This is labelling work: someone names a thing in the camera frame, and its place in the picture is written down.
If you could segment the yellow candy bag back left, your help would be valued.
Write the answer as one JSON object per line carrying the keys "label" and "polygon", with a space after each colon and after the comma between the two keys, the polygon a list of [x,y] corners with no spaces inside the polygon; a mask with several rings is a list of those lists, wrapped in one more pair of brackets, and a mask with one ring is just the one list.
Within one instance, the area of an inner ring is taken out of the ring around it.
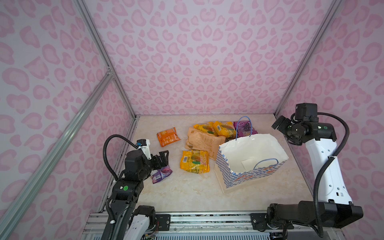
{"label": "yellow candy bag back left", "polygon": [[214,124],[212,122],[208,122],[205,124],[196,124],[194,125],[194,128],[201,132],[218,136],[215,131]]}

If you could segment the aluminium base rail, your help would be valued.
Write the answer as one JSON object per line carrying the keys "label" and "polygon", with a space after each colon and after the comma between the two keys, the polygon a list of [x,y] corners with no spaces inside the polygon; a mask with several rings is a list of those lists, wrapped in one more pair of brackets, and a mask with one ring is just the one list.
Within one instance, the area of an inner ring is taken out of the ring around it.
{"label": "aluminium base rail", "polygon": [[[148,232],[142,240],[283,240],[283,230],[257,231],[253,228],[251,214],[261,211],[229,212],[159,212],[170,215],[167,231]],[[91,214],[81,240],[101,240],[107,222],[107,213]],[[324,237],[310,227],[293,225],[287,231],[287,240],[346,240],[342,230],[325,228]]]}

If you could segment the purple grape candy bag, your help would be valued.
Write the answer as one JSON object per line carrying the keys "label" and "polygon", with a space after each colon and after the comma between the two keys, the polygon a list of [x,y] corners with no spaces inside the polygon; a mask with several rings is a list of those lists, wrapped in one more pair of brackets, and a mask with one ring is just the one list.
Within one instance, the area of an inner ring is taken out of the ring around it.
{"label": "purple grape candy bag", "polygon": [[250,121],[234,122],[234,128],[236,130],[238,138],[258,134],[258,132],[252,127]]}

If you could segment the tan kraft paper snack pouch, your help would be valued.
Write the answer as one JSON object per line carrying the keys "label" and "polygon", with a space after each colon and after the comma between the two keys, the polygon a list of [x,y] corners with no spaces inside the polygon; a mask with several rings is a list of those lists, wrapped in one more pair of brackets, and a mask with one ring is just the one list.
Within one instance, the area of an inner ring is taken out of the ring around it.
{"label": "tan kraft paper snack pouch", "polygon": [[219,146],[226,141],[224,136],[215,136],[195,128],[189,128],[187,136],[186,149],[208,152],[210,159],[214,161],[217,159]]}

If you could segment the yellow mango candy bag front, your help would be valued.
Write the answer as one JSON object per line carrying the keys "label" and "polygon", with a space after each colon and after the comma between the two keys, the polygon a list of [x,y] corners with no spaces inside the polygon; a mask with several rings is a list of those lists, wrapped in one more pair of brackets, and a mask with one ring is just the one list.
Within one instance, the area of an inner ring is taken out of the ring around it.
{"label": "yellow mango candy bag front", "polygon": [[206,151],[183,151],[180,168],[189,173],[208,173],[210,171],[209,160],[209,153]]}

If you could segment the yellow candy bag back right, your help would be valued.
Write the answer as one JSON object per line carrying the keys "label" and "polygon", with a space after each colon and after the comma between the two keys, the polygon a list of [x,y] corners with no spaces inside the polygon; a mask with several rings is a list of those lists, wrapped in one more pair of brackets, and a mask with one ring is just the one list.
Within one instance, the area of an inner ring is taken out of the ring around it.
{"label": "yellow candy bag back right", "polygon": [[216,121],[213,123],[213,128],[218,136],[224,136],[226,139],[236,137],[236,130],[232,122]]}

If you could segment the orange corn chip packet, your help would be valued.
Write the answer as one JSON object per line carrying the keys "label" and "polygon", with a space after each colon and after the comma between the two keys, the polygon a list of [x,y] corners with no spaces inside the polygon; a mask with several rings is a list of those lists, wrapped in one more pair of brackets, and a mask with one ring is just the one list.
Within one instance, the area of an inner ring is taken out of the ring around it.
{"label": "orange corn chip packet", "polygon": [[177,135],[176,128],[171,128],[171,129],[157,133],[157,138],[161,147],[165,147],[169,144],[172,144],[181,140]]}

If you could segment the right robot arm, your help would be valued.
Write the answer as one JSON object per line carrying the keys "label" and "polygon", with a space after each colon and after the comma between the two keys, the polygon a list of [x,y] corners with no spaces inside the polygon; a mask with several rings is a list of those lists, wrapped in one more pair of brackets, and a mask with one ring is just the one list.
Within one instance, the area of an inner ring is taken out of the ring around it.
{"label": "right robot arm", "polygon": [[363,218],[362,207],[353,203],[344,182],[338,155],[350,136],[348,124],[338,116],[318,112],[317,104],[296,105],[290,118],[280,116],[272,125],[291,145],[304,145],[310,155],[315,182],[312,201],[271,204],[266,224],[282,227],[300,225],[323,237],[324,228],[341,229]]}

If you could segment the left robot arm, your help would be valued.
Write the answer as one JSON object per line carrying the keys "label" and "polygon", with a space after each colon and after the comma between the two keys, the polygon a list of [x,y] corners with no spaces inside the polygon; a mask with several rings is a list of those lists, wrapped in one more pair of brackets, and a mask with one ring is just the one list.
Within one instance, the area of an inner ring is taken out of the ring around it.
{"label": "left robot arm", "polygon": [[145,232],[157,228],[156,211],[152,206],[136,206],[144,188],[144,180],[154,170],[169,163],[169,151],[148,158],[142,150],[127,153],[123,176],[117,180],[106,201],[108,220],[103,240],[140,240]]}

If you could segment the white paper bag blue handles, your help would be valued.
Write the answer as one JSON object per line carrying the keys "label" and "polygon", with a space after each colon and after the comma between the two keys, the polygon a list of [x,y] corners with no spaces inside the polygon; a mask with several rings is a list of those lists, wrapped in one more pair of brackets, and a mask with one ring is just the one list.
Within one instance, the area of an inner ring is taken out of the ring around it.
{"label": "white paper bag blue handles", "polygon": [[270,134],[236,135],[219,146],[215,174],[223,194],[234,192],[250,182],[268,178],[289,159],[278,140]]}

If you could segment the purple small snack packet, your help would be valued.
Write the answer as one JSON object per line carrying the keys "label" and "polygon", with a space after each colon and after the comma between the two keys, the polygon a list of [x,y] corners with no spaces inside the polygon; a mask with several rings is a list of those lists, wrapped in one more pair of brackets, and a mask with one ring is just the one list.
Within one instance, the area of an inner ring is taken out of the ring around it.
{"label": "purple small snack packet", "polygon": [[173,171],[171,170],[170,166],[165,166],[159,170],[153,170],[151,172],[151,179],[152,183],[156,184],[161,181],[163,181],[165,178],[169,177]]}

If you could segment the aluminium frame strut diagonal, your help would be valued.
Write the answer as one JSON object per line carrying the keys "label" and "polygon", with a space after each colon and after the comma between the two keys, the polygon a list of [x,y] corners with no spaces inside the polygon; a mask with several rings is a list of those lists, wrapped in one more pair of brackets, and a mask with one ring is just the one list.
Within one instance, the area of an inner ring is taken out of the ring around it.
{"label": "aluminium frame strut diagonal", "polygon": [[108,88],[112,79],[112,73],[107,73],[104,76],[102,81],[79,109],[76,116],[69,123],[59,140],[51,148],[51,151],[43,159],[35,173],[22,188],[20,194],[16,197],[6,213],[3,215],[1,219],[2,240],[7,240],[14,232],[15,228],[24,217],[26,211],[29,209],[30,205],[33,203],[39,191],[47,181],[48,177],[58,164],[59,160],[64,156],[75,136],[102,97],[104,91]]}

